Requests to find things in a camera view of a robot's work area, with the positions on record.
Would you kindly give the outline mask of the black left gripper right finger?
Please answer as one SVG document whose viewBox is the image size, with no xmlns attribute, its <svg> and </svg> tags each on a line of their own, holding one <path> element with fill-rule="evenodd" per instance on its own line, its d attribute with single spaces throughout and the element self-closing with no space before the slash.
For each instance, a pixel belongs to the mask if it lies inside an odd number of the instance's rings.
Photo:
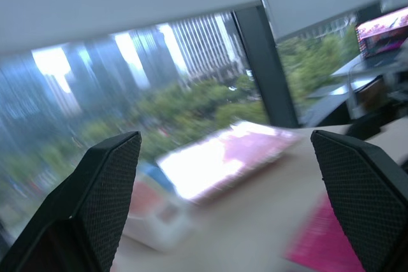
<svg viewBox="0 0 408 272">
<path fill-rule="evenodd" d="M 408 173 L 382 148 L 315 130 L 334 214 L 365 272 L 408 272 Z"/>
</svg>

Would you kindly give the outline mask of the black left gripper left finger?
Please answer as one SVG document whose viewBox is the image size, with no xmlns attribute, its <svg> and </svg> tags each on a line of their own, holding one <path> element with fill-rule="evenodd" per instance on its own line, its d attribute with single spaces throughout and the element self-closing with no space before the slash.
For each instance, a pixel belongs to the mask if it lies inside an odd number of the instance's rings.
<svg viewBox="0 0 408 272">
<path fill-rule="evenodd" d="M 107 138 L 42 202 L 0 272 L 110 272 L 128 217 L 142 137 Z"/>
</svg>

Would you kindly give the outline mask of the pink and white book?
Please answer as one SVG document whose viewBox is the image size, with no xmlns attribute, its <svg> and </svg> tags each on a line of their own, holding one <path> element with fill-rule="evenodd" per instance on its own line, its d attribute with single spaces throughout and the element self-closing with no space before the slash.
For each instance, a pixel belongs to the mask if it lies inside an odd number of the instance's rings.
<svg viewBox="0 0 408 272">
<path fill-rule="evenodd" d="M 238 121 L 157 158 L 179 196 L 202 203 L 279 159 L 298 131 Z"/>
</svg>

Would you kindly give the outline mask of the dark desk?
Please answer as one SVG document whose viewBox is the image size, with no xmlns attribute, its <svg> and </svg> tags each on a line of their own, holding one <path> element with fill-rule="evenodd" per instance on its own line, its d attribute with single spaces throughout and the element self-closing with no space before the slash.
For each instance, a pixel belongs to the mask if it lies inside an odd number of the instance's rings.
<svg viewBox="0 0 408 272">
<path fill-rule="evenodd" d="M 358 93 L 377 77 L 381 77 L 385 85 L 392 88 L 398 73 L 408 73 L 408 55 L 399 56 L 395 52 L 372 62 L 358 55 L 330 75 L 333 84 L 323 85 L 307 96 L 307 99 L 317 99 L 317 102 L 300 117 L 301 125 L 330 125 L 329 116 L 341 106 L 346 107 L 350 119 L 361 117 L 366 111 Z"/>
</svg>

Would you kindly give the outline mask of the white box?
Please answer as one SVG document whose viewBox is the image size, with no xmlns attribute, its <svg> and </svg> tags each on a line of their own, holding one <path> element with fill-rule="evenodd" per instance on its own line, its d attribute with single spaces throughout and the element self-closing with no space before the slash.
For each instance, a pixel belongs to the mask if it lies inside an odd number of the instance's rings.
<svg viewBox="0 0 408 272">
<path fill-rule="evenodd" d="M 154 250 L 166 252 L 185 240 L 192 230 L 189 207 L 169 202 L 144 215 L 130 213 L 123 235 Z"/>
</svg>

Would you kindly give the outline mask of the dark window frame post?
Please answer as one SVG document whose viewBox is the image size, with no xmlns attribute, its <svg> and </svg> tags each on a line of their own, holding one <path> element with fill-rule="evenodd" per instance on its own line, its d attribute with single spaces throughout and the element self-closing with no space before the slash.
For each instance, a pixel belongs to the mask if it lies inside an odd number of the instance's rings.
<svg viewBox="0 0 408 272">
<path fill-rule="evenodd" d="M 255 4 L 236 9 L 233 18 L 269 123 L 299 128 L 296 108 L 273 36 L 267 1 L 257 0 Z"/>
</svg>

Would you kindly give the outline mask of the magenta sheet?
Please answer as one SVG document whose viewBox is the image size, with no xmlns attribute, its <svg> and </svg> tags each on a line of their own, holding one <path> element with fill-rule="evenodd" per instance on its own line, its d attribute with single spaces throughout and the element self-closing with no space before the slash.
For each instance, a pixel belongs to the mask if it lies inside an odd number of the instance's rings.
<svg viewBox="0 0 408 272">
<path fill-rule="evenodd" d="M 326 194 L 292 239 L 285 258 L 316 272 L 365 272 Z"/>
</svg>

